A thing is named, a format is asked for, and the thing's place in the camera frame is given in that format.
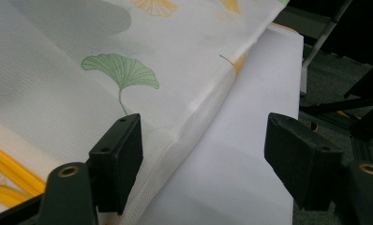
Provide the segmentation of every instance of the green ginkgo leaf print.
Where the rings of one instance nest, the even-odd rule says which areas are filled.
[[[85,70],[97,69],[110,76],[119,86],[119,102],[125,114],[122,103],[122,91],[128,86],[146,85],[156,89],[159,82],[152,69],[146,67],[137,59],[126,58],[119,54],[99,54],[83,59],[82,68]]]

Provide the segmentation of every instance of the dark background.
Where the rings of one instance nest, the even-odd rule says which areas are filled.
[[[290,0],[289,6],[332,17],[343,0]],[[321,49],[373,65],[373,0],[354,0]]]

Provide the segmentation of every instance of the metal grommet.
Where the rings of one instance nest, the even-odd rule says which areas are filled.
[[[370,165],[370,164],[360,164],[359,168],[363,172],[373,175],[373,165]]]
[[[69,177],[76,173],[78,173],[79,167],[77,166],[67,166],[61,169],[61,171],[58,172],[59,177]]]

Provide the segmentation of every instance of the yellow stripe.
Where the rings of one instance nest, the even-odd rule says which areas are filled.
[[[44,181],[2,151],[0,151],[0,173],[32,197],[43,193],[46,186]]]
[[[21,193],[19,190],[8,186],[0,186],[0,203],[8,208],[23,203],[28,199],[30,199],[30,197]]]

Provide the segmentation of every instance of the fabric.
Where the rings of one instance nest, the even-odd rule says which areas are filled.
[[[144,208],[209,126],[277,0],[0,0],[0,149],[46,179],[142,116]]]

